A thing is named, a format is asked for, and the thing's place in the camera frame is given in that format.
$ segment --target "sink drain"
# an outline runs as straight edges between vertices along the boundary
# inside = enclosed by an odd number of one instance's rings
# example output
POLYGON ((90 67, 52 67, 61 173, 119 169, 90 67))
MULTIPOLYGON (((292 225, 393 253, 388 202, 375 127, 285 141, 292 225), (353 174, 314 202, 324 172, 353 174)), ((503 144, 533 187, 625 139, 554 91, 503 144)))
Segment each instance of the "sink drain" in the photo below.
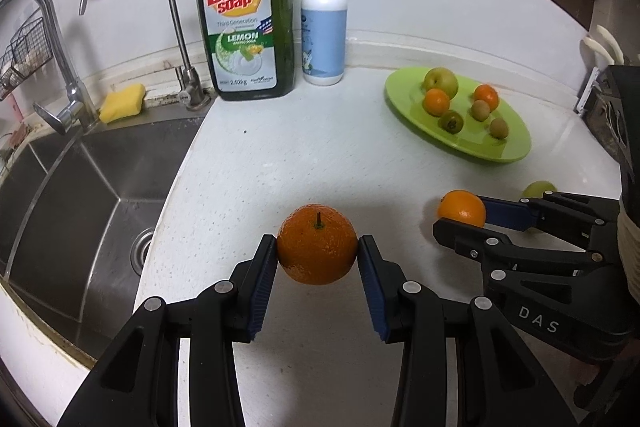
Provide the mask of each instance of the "sink drain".
POLYGON ((139 276, 142 275, 142 267, 145 266, 146 254, 149 253, 149 245, 153 237, 154 229, 143 230, 131 245, 131 267, 139 276))

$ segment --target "green plate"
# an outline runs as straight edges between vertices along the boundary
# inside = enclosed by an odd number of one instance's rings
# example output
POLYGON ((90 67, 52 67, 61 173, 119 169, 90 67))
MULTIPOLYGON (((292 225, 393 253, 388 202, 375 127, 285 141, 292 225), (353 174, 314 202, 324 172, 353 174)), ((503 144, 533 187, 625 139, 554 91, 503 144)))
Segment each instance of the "green plate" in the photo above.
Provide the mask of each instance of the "green plate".
POLYGON ((422 81, 431 68, 402 68, 386 80, 386 95, 392 105, 418 129, 442 143, 471 156, 492 162, 509 163, 522 160, 531 149, 531 137, 522 118, 504 100, 483 122, 469 114, 472 95, 480 82, 466 76, 458 78, 458 94, 451 100, 450 109, 460 113, 465 124, 458 134, 449 134, 438 126, 438 118, 422 108, 422 81), (509 126, 509 136, 498 140, 489 134, 493 118, 501 117, 509 126))

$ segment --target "white pump bottle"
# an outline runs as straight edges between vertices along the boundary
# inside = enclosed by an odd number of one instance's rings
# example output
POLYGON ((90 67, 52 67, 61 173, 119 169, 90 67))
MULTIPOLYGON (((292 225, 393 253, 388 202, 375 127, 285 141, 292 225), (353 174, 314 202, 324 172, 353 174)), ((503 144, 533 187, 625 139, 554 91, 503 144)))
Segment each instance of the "white pump bottle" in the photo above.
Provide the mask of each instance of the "white pump bottle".
POLYGON ((307 82, 331 86, 344 74, 347 0, 302 0, 302 70, 307 82))

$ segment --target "wire basket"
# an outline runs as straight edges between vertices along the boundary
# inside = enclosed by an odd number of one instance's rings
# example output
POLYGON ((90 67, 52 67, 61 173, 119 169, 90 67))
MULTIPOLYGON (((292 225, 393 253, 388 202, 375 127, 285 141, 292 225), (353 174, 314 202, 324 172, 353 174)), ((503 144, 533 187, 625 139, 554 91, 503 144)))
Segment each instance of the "wire basket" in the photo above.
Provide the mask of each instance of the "wire basket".
POLYGON ((53 58, 42 17, 25 22, 2 56, 0 100, 53 58))

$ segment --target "blue label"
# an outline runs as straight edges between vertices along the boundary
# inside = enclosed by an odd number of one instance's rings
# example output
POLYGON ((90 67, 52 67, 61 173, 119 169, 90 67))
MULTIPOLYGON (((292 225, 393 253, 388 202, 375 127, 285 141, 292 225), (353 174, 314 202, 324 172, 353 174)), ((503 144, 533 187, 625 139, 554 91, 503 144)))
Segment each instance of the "blue label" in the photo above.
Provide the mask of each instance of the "blue label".
POLYGON ((344 73, 347 10, 302 10, 302 70, 326 78, 344 73))

